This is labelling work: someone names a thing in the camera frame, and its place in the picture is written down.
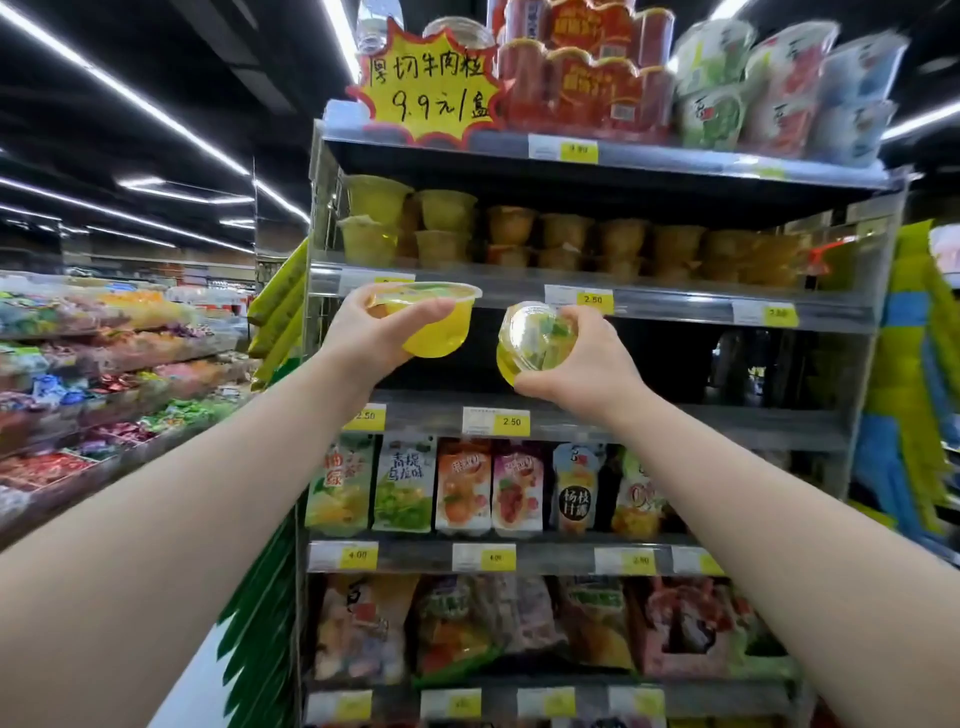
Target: plastic jelly cup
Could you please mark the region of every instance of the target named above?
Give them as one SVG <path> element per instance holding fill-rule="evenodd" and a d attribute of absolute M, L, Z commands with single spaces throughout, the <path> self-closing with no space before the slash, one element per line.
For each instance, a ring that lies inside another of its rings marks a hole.
<path fill-rule="evenodd" d="M 427 299 L 453 299 L 456 305 L 449 316 L 435 324 L 427 324 L 403 345 L 403 349 L 413 356 L 435 359 L 457 351 L 467 340 L 473 302 L 481 296 L 483 291 L 466 283 L 397 283 L 377 290 L 367 303 L 367 308 L 382 305 L 385 315 L 389 316 Z"/>
<path fill-rule="evenodd" d="M 496 367 L 510 386 L 520 372 L 559 366 L 577 343 L 576 324 L 539 301 L 507 309 L 497 336 Z"/>

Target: person's right hand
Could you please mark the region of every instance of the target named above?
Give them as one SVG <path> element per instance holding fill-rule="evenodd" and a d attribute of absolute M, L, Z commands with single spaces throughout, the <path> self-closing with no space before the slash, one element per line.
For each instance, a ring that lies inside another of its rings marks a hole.
<path fill-rule="evenodd" d="M 552 401 L 580 419 L 613 430 L 648 391 L 616 329 L 589 306 L 561 309 L 577 326 L 577 343 L 563 364 L 545 372 L 521 372 L 514 388 Z"/>

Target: jelly cup lid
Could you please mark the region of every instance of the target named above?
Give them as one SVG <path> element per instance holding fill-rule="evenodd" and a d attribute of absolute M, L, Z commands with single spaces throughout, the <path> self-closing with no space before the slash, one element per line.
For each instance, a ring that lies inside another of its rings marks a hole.
<path fill-rule="evenodd" d="M 500 344 L 522 371 L 540 372 L 561 364 L 577 341 L 576 324 L 539 301 L 507 309 L 498 334 Z"/>

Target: hand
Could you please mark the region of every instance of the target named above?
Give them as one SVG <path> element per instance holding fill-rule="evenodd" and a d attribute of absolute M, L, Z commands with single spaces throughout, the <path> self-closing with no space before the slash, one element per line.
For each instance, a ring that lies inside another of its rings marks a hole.
<path fill-rule="evenodd" d="M 449 316 L 456 304 L 453 299 L 428 299 L 376 318 L 367 302 L 386 285 L 371 283 L 350 293 L 326 331 L 320 351 L 311 359 L 322 362 L 318 371 L 332 370 L 346 396 L 350 417 L 370 400 L 380 379 L 412 358 L 403 350 L 404 342 L 427 324 Z"/>
<path fill-rule="evenodd" d="M 589 306 L 566 306 L 561 314 L 577 326 L 577 343 L 563 364 L 545 372 L 521 372 L 515 389 L 552 401 L 582 420 L 616 430 L 649 392 L 616 329 Z"/>

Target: price label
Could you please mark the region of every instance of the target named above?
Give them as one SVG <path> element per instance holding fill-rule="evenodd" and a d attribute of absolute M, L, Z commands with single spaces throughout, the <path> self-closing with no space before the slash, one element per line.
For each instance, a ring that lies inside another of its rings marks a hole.
<path fill-rule="evenodd" d="M 370 403 L 344 425 L 344 430 L 383 432 L 387 428 L 387 405 Z"/>

